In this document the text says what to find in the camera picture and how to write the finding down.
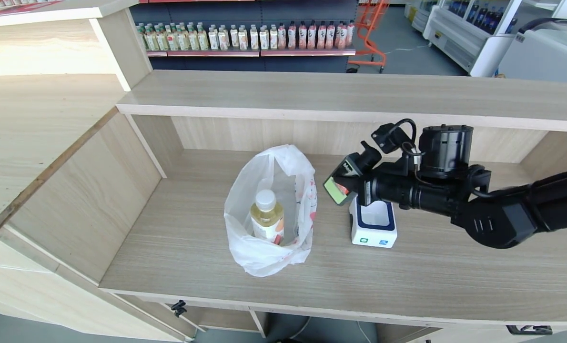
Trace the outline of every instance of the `floor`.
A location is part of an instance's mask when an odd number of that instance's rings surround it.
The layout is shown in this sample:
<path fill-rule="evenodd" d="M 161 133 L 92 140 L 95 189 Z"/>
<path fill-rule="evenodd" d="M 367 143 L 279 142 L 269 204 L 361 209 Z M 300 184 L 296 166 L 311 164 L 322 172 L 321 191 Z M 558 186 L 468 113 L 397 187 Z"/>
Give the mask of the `floor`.
<path fill-rule="evenodd" d="M 428 41 L 410 26 L 404 17 L 404 6 L 390 7 L 370 39 L 386 53 L 384 74 L 456 75 L 468 74 L 439 48 L 427 46 Z M 360 50 L 364 43 L 354 37 L 354 46 Z M 370 61 L 370 55 L 349 57 L 350 61 Z M 375 74 L 379 66 L 362 65 L 359 73 Z"/>

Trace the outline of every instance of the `plastic bag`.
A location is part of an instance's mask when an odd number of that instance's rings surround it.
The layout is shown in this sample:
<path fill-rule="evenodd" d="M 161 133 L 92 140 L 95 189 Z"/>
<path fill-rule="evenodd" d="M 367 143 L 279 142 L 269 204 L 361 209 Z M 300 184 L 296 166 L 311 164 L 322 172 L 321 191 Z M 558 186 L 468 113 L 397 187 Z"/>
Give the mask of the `plastic bag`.
<path fill-rule="evenodd" d="M 224 204 L 224 221 L 231 254 L 250 275 L 273 275 L 307 259 L 318 202 L 314 174 L 309 160 L 294 145 L 265 150 L 240 171 Z M 271 189 L 283 206 L 281 245 L 252 236 L 249 209 L 262 189 Z"/>

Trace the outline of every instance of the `white bottle cap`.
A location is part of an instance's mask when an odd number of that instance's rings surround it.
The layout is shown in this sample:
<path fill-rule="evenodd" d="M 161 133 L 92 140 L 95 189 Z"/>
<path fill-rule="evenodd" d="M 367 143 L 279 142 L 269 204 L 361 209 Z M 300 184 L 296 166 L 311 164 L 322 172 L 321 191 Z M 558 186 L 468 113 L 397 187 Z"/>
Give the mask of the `white bottle cap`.
<path fill-rule="evenodd" d="M 262 212 L 269 212 L 275 208 L 277 200 L 275 200 L 275 193 L 270 189 L 263 189 L 256 194 L 256 207 Z"/>

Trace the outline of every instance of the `cabinet handle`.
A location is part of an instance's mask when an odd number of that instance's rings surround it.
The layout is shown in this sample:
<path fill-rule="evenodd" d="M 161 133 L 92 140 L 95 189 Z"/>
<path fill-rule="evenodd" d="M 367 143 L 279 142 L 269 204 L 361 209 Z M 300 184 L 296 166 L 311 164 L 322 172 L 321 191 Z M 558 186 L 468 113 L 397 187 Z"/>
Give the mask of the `cabinet handle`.
<path fill-rule="evenodd" d="M 552 328 L 549 325 L 525 325 L 520 329 L 516 325 L 506 325 L 506 329 L 514 335 L 546 336 L 552 334 Z"/>
<path fill-rule="evenodd" d="M 171 311 L 174 311 L 175 317 L 180 317 L 180 315 L 184 312 L 187 312 L 184 308 L 186 306 L 186 302 L 184 300 L 179 300 L 175 304 L 171 305 Z"/>

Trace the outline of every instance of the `display fridge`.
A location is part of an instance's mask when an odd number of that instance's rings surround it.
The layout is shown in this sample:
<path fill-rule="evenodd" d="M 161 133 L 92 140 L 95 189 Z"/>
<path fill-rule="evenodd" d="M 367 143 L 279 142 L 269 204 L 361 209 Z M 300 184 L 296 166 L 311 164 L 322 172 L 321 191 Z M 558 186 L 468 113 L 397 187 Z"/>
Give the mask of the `display fridge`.
<path fill-rule="evenodd" d="M 567 18 L 567 0 L 439 0 L 423 37 L 469 76 L 491 77 L 518 28 L 538 18 Z"/>

